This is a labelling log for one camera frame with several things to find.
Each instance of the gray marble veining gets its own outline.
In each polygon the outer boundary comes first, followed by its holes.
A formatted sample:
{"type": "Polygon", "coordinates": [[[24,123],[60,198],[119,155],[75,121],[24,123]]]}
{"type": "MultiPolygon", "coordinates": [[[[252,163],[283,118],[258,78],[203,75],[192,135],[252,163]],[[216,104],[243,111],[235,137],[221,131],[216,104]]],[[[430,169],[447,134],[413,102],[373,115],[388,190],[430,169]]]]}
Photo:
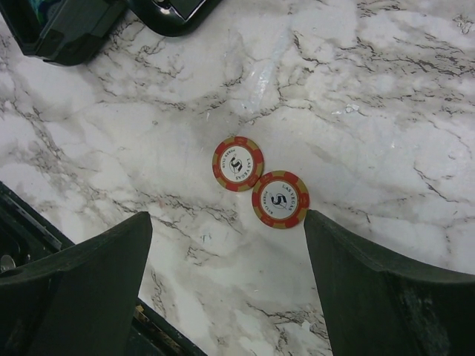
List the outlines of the gray marble veining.
{"type": "Polygon", "coordinates": [[[256,141],[312,205],[475,273],[475,3],[224,1],[191,36],[129,14],[92,63],[21,55],[0,22],[0,180],[75,242],[136,211],[140,297],[210,355],[331,355],[302,225],[261,224],[212,154],[256,141]]]}

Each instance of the white marble surface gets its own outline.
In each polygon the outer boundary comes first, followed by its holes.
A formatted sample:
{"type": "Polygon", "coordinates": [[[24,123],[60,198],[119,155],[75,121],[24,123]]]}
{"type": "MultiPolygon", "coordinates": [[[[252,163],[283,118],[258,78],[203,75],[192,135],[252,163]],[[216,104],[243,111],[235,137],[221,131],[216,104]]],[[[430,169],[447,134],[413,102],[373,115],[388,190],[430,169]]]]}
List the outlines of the white marble surface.
{"type": "Polygon", "coordinates": [[[76,243],[150,211],[140,296],[210,355],[328,356],[303,226],[261,224],[214,148],[248,136],[312,208],[475,273],[474,22],[471,0],[225,0],[184,39],[129,14],[74,68],[0,22],[0,180],[76,243]]]}

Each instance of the red poker chip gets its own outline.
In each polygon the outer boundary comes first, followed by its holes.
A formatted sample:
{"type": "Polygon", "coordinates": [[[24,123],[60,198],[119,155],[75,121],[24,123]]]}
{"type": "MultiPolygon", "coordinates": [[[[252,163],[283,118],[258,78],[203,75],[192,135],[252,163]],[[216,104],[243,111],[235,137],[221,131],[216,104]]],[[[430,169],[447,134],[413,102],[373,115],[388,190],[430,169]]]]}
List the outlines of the red poker chip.
{"type": "Polygon", "coordinates": [[[230,191],[247,191],[259,180],[264,157],[254,141],[242,136],[229,137],[214,151],[213,173],[230,191]]]}
{"type": "Polygon", "coordinates": [[[272,228],[292,228],[307,214],[309,191],[296,175],[273,171],[264,174],[254,186],[252,206],[264,224],[272,228]]]}

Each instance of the black plastic part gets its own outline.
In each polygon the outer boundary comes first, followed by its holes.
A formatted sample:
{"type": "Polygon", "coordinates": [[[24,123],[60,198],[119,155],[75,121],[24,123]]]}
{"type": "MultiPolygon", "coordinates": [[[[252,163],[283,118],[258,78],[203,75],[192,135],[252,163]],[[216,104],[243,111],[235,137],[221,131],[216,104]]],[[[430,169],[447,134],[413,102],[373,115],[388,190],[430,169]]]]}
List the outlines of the black plastic part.
{"type": "Polygon", "coordinates": [[[334,356],[475,355],[475,276],[397,254],[317,211],[305,232],[334,356]]]}
{"type": "Polygon", "coordinates": [[[220,3],[220,0],[127,0],[135,14],[156,33],[176,37],[195,30],[220,3]]]}
{"type": "Polygon", "coordinates": [[[150,216],[138,213],[1,274],[0,348],[7,355],[123,355],[150,242],[150,216]]]}
{"type": "Polygon", "coordinates": [[[0,0],[0,13],[24,55],[67,66],[88,61],[126,10],[123,0],[63,0],[40,27],[28,0],[0,0]]]}
{"type": "MultiPolygon", "coordinates": [[[[14,253],[17,266],[40,260],[62,249],[74,246],[61,231],[1,182],[0,226],[5,227],[5,230],[0,234],[0,254],[14,253]]],[[[139,298],[136,299],[135,304],[134,319],[125,348],[126,356],[206,356],[139,298]]]]}

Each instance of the casino chip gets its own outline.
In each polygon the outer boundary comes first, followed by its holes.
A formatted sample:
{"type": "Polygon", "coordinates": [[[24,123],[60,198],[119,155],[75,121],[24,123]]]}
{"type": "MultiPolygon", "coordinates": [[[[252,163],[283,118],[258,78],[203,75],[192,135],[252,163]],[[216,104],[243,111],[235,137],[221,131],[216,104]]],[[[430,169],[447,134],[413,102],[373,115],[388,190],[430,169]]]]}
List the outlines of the casino chip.
{"type": "Polygon", "coordinates": [[[252,206],[258,218],[272,228],[291,228],[305,218],[309,191],[296,175],[286,171],[264,174],[252,191],[252,206]]]}
{"type": "Polygon", "coordinates": [[[222,141],[214,151],[214,176],[230,191],[251,189],[263,170],[264,157],[261,150],[246,137],[230,137],[222,141]]]}

